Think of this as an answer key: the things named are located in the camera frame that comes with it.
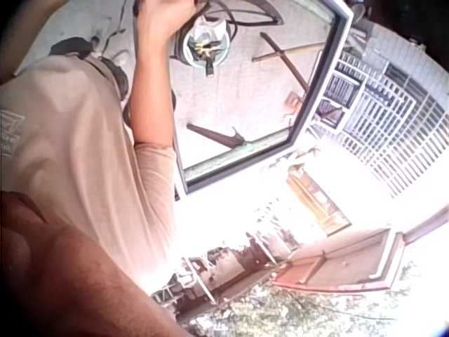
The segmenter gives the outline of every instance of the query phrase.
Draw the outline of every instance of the glass pane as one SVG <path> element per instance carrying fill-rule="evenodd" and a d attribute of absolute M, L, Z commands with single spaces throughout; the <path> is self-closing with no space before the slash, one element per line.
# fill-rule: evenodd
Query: glass pane
<path fill-rule="evenodd" d="M 177 38 L 177 60 L 170 60 L 187 181 L 287 140 L 334 15 L 313 0 L 223 0 L 211 2 L 205 17 L 217 27 L 226 22 L 221 39 L 219 32 L 209 36 L 220 43 L 215 63 L 198 59 L 200 35 L 193 29 Z M 292 48 L 289 65 L 275 55 L 253 62 L 276 46 Z M 213 76 L 206 76 L 211 62 Z"/>

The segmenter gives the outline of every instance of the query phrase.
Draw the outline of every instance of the metal grate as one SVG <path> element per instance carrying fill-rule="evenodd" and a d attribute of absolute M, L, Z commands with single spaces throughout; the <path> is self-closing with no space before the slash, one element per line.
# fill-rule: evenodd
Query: metal grate
<path fill-rule="evenodd" d="M 354 111 L 339 134 L 313 126 L 385 182 L 393 197 L 414 183 L 448 147 L 448 113 L 413 79 L 389 64 L 382 74 L 342 53 L 337 70 L 368 76 Z"/>

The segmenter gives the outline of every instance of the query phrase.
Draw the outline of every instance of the beige t-shirt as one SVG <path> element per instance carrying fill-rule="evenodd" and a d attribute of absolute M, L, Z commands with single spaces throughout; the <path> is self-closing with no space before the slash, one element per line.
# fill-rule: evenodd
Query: beige t-shirt
<path fill-rule="evenodd" d="M 177 261 L 175 153 L 133 147 L 111 73 L 90 62 L 103 74 L 78 58 L 51 56 L 0 87 L 1 188 L 85 232 L 152 293 Z"/>

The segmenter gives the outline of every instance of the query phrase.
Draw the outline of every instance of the hand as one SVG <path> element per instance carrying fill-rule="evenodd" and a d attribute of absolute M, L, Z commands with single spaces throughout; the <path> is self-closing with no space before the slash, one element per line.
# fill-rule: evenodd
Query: hand
<path fill-rule="evenodd" d="M 195 13 L 194 0 L 140 0 L 139 48 L 165 45 Z"/>

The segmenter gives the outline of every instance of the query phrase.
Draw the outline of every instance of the t-shirt logo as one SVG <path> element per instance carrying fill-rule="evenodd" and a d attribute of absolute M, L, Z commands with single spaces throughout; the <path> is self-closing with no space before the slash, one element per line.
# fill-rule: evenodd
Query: t-shirt logo
<path fill-rule="evenodd" d="M 1 155 L 5 157 L 11 157 L 14 154 L 15 149 L 20 140 L 17 130 L 25 120 L 25 117 L 19 114 L 2 110 L 0 114 L 0 127 L 1 127 Z"/>

